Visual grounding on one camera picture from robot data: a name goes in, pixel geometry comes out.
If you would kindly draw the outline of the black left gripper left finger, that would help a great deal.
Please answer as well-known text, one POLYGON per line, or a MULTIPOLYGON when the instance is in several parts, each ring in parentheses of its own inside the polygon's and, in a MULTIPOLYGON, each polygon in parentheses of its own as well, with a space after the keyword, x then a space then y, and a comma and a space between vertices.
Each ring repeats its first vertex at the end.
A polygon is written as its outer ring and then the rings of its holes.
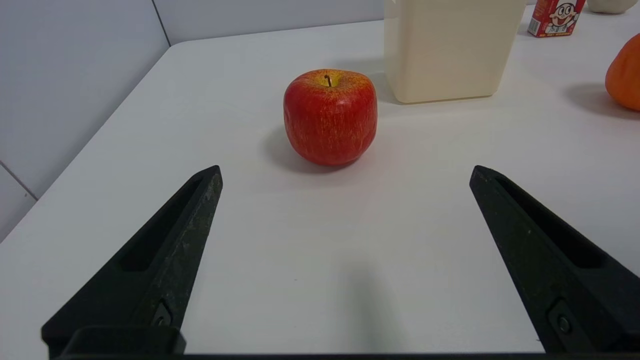
POLYGON ((50 358, 172 358, 223 189, 195 173, 41 328, 50 358))

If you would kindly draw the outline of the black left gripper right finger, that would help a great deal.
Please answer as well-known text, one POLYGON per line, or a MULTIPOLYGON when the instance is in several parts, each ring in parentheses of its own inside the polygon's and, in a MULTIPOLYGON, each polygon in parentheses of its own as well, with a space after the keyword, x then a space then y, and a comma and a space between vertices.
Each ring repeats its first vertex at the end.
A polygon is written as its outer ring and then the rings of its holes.
POLYGON ((470 189, 547 353, 638 353, 640 280, 502 173, 470 189))

